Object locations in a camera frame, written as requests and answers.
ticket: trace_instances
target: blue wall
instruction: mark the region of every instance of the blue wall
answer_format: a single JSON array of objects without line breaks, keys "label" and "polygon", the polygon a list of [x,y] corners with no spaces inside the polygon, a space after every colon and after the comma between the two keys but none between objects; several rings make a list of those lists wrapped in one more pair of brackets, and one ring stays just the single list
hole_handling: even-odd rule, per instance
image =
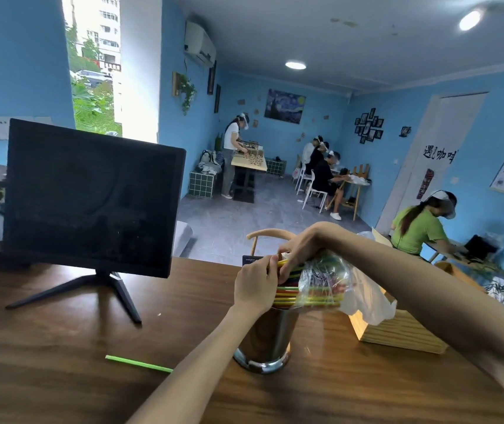
[{"label": "blue wall", "polygon": [[[489,190],[504,162],[504,73],[352,99],[341,148],[346,155],[346,166],[370,164],[373,184],[365,191],[361,202],[363,220],[372,226],[377,223],[431,96],[485,91],[489,94],[450,166],[443,186],[458,197],[458,217],[451,221],[441,220],[448,236],[457,241],[466,241],[472,235],[486,231],[504,235],[504,194]],[[360,137],[354,134],[354,120],[372,107],[385,120],[383,138],[362,145]],[[413,128],[407,138],[398,136],[403,126]],[[452,177],[458,177],[459,182],[450,184]]]},{"label": "blue wall", "polygon": [[[187,194],[189,173],[199,161],[201,152],[212,149],[219,133],[219,115],[214,114],[214,95],[207,95],[209,69],[185,56],[185,17],[172,0],[162,5],[162,69],[160,84],[160,144],[187,151],[182,197]],[[172,97],[172,72],[186,74],[197,88],[187,116],[181,111],[184,95]],[[214,85],[222,85],[222,72],[217,67]]]},{"label": "blue wall", "polygon": [[0,116],[75,127],[61,0],[0,0]]},{"label": "blue wall", "polygon": [[[273,120],[264,117],[265,104],[269,89],[304,95],[305,111],[299,125]],[[238,100],[246,100],[246,105],[239,106]],[[263,145],[268,157],[279,156],[287,161],[286,172],[290,173],[295,167],[297,155],[301,155],[305,143],[316,135],[322,135],[330,143],[330,149],[336,149],[339,142],[347,99],[341,95],[319,92],[301,86],[285,84],[278,81],[241,76],[234,73],[226,74],[220,98],[220,123],[222,131],[228,122],[242,112],[250,117],[248,130],[242,131],[242,139],[257,141]],[[254,119],[258,120],[258,127],[252,127]],[[301,134],[305,138],[300,142]]]}]

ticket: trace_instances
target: gray tile floor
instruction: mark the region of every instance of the gray tile floor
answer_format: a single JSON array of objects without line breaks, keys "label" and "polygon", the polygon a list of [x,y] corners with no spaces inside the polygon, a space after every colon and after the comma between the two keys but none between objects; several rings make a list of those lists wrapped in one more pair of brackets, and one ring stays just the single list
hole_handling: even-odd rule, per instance
[{"label": "gray tile floor", "polygon": [[[259,174],[256,175],[253,204],[230,201],[219,192],[212,199],[185,196],[179,203],[177,219],[191,226],[193,237],[181,256],[241,266],[242,255],[248,255],[252,248],[252,241],[248,241],[246,235],[259,229],[278,228],[300,233],[317,221],[332,221],[355,233],[370,230],[361,219],[352,221],[353,213],[349,209],[340,210],[341,221],[333,220],[328,211],[319,214],[313,207],[314,203],[320,203],[318,198],[302,210],[303,204],[297,199],[305,195],[295,195],[294,186],[291,177]],[[273,254],[283,242],[276,238],[260,238],[256,255]]]}]

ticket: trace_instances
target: black shirt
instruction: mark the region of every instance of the black shirt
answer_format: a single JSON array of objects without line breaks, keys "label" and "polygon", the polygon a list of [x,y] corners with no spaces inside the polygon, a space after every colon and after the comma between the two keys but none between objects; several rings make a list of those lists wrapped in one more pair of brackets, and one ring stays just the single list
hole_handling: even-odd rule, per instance
[{"label": "black shirt", "polygon": [[317,191],[326,190],[328,188],[328,181],[334,177],[332,171],[330,170],[330,165],[328,164],[328,162],[326,162],[325,159],[321,160],[313,169],[313,173],[315,174],[313,189]]},{"label": "black shirt", "polygon": [[311,161],[305,165],[305,174],[310,174],[311,170],[314,170],[317,164],[324,159],[324,154],[320,150],[314,149],[311,155]]}]

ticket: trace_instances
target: starry night painting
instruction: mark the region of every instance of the starry night painting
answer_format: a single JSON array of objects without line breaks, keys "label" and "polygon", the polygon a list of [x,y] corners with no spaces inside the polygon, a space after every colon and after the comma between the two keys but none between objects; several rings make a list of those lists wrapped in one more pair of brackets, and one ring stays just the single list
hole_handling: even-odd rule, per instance
[{"label": "starry night painting", "polygon": [[270,89],[264,117],[298,124],[303,116],[306,99],[302,95]]}]

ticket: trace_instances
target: hand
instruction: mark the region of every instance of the hand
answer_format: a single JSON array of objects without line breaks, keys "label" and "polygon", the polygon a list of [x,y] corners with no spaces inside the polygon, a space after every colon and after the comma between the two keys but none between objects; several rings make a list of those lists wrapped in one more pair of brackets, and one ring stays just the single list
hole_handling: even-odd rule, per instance
[{"label": "hand", "polygon": [[298,265],[305,263],[315,256],[320,250],[327,247],[333,232],[338,228],[334,223],[319,221],[292,240],[282,244],[277,253],[290,252],[291,255],[287,263],[280,268],[279,284],[284,283],[289,278],[290,272]]},{"label": "hand", "polygon": [[242,267],[234,282],[234,307],[260,317],[273,304],[277,289],[277,255]]}]

